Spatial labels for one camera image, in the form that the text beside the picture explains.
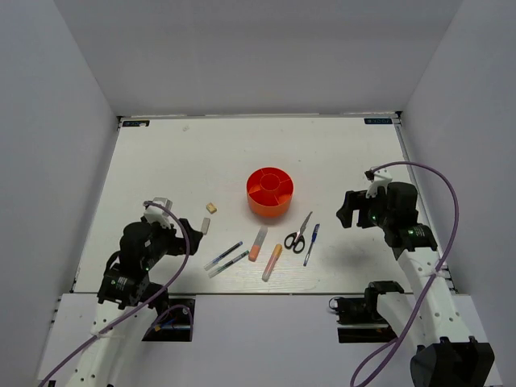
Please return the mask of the left blue corner label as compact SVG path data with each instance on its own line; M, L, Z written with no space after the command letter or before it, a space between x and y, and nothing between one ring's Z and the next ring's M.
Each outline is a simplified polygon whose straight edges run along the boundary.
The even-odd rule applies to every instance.
M122 122L122 127L148 127L149 120L125 120Z

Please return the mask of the blue corner label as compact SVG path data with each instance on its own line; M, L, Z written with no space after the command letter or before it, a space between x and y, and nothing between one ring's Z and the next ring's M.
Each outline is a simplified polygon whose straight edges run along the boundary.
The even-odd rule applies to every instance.
M392 125L393 120L391 118L370 117L364 118L364 123L366 125Z
M122 127L148 127L149 120L125 120L122 122Z

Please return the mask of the right blue corner label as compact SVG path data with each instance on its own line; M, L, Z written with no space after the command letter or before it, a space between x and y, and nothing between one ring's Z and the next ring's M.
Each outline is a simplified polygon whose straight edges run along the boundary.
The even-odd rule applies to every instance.
M393 120L391 118L370 117L364 118L364 123L366 125L392 125Z

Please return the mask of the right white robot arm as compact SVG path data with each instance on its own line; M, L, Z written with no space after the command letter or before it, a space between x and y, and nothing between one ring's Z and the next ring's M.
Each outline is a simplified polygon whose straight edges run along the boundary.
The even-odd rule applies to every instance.
M361 228L379 227L416 299L411 305L394 281L372 282L365 314L386 320L397 337L415 348L410 375L416 386L483 386L494 363L489 343L478 341L456 308L442 271L431 229L418 221L416 188L391 182L367 191L348 191L336 216L343 227L358 218Z

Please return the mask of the orange round divided container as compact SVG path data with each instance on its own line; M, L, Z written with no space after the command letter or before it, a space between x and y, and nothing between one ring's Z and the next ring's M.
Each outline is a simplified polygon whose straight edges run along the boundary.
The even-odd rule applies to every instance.
M285 214L292 201L294 184L282 169L265 167L253 172L246 184L248 205L252 213L265 218Z

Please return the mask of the white rectangular eraser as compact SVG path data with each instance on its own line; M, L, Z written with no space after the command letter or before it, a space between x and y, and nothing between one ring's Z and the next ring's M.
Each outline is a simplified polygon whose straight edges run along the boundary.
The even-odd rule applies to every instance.
M210 218L204 218L202 221L201 233L203 235L206 235L209 231L209 227L210 227Z

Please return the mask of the blue gel pen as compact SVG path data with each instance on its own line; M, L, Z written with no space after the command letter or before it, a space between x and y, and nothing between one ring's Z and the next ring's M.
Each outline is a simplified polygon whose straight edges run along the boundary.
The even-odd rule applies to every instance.
M212 261L210 261L208 264L204 266L204 269L208 271L209 269L213 268L220 260L231 254L234 250L239 248L243 244L242 241L239 241L238 243L234 244L230 248L228 248L225 252L221 253L217 257L215 257Z

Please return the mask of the blue ballpoint pen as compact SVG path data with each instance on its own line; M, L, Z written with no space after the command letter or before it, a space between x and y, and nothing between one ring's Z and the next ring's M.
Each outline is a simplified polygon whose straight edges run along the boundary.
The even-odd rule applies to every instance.
M310 245L309 245L309 248L307 250L306 257L305 257L305 259L303 261L303 267L306 267L308 265L308 262L309 262L310 256L311 256L311 252L313 250L314 243L315 243L315 240L316 240L317 235L318 235L319 228L320 228L320 223L316 223L315 226L314 226L312 235L311 235Z

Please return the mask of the black handled scissors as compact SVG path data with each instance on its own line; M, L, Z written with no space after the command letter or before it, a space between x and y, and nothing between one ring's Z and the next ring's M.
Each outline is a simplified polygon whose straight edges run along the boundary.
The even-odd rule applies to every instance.
M293 233L288 234L284 240L284 247L287 250L291 250L294 254L300 254L306 245L304 232L306 230L306 226L310 220L313 212L311 211L303 220L302 225L299 229Z

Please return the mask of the green gel pen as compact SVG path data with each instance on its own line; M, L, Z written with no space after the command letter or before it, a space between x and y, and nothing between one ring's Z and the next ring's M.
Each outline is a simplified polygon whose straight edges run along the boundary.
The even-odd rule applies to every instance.
M229 260L228 262L226 262L222 266L217 267L214 270L212 270L211 272L209 272L208 273L208 277L209 278L213 278L213 277L219 275L220 273L222 273L226 269L230 268L233 264L236 264L237 262L242 260L244 257L247 257L248 255L249 255L249 251L248 250L243 252L243 253L241 253L241 254L239 254L237 257Z

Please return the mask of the tan small eraser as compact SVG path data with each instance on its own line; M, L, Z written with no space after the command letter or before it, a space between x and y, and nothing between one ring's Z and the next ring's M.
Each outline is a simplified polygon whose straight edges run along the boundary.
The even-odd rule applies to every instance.
M214 214L217 211L217 207L213 203L207 203L206 209L210 214Z

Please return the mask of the yellow highlighter marker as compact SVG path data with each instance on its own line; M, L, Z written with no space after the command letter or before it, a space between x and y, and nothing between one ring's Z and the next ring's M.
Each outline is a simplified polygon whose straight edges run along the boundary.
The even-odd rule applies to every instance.
M265 266L264 272L262 274L262 281L267 282L272 274L272 271L275 267L276 262L278 261L281 253L282 253L283 247L280 243L278 243L273 251L271 256L269 257L268 263Z

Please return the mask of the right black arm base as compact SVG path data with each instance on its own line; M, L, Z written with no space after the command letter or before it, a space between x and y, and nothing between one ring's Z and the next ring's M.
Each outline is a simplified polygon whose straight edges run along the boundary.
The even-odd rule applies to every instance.
M397 338L384 318L368 311L364 298L333 297L328 308L337 317L339 343L388 343Z

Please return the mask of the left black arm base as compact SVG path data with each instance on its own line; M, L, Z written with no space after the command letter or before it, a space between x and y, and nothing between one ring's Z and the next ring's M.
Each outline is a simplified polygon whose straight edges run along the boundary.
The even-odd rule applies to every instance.
M164 314L158 317L146 331L143 342L183 342L193 338L195 298L170 298Z

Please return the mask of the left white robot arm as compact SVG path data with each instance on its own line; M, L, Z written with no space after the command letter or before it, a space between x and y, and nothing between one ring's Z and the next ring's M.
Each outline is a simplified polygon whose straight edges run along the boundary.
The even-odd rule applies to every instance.
M150 281L150 270L164 256L196 253L202 237L185 218L179 219L176 227L145 218L125 226L118 251L106 263L90 337L39 384L48 386L52 377L77 357L70 386L118 386L150 326L166 319L175 308L168 287Z

